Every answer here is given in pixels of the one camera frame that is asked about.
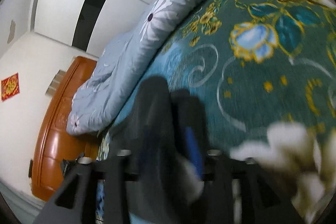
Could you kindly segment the light blue floral quilt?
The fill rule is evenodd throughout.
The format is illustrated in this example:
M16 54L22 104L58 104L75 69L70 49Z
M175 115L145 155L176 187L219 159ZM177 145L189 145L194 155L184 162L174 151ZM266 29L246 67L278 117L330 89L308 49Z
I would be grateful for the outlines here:
M155 0L131 31L116 36L74 94L66 131L77 136L110 125L157 50L202 1Z

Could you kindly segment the teal floral bed blanket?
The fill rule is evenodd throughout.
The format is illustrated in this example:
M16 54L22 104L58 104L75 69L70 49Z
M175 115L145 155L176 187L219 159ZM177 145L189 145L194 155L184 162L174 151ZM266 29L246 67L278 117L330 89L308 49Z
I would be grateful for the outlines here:
M141 79L198 97L210 145L255 159L305 223L335 223L335 0L205 0Z

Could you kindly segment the black grey fleece hoodie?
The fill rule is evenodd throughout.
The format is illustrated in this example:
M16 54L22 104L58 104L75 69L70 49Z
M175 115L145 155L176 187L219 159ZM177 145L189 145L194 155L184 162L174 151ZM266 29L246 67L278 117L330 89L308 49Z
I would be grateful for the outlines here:
M184 223L188 206L200 197L203 189L187 152L185 130L188 127L193 129L201 154L206 154L209 149L205 114L197 97L191 96L186 90L170 92L162 77L154 76L143 81L134 103L151 102L153 99L158 100L157 223ZM120 124L115 131L109 155L115 153L120 144L132 136Z

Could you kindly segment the red wall decoration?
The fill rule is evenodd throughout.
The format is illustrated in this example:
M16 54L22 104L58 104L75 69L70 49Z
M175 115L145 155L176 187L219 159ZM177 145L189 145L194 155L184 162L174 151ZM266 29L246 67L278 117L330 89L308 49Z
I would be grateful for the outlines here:
M20 93L19 89L19 74L7 77L1 80L1 101L5 101Z

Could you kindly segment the orange wooden headboard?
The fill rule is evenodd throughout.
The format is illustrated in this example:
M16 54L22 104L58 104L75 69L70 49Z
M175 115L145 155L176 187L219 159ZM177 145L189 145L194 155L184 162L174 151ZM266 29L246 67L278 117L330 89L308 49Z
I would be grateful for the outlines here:
M60 164L83 154L96 159L99 139L92 135L71 136L66 132L72 97L88 80L96 61L78 56L66 71L46 111L31 163L31 192L48 201L63 182Z

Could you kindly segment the wall switch panel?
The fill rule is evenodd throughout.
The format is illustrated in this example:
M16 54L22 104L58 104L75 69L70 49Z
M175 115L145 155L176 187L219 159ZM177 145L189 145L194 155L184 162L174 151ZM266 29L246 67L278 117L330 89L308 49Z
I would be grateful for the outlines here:
M63 70L59 70L56 75L54 76L54 78L52 79L51 83L49 84L47 90L46 90L46 95L47 96L51 96L53 97L60 85L60 83L62 82L64 76L65 76L66 72Z

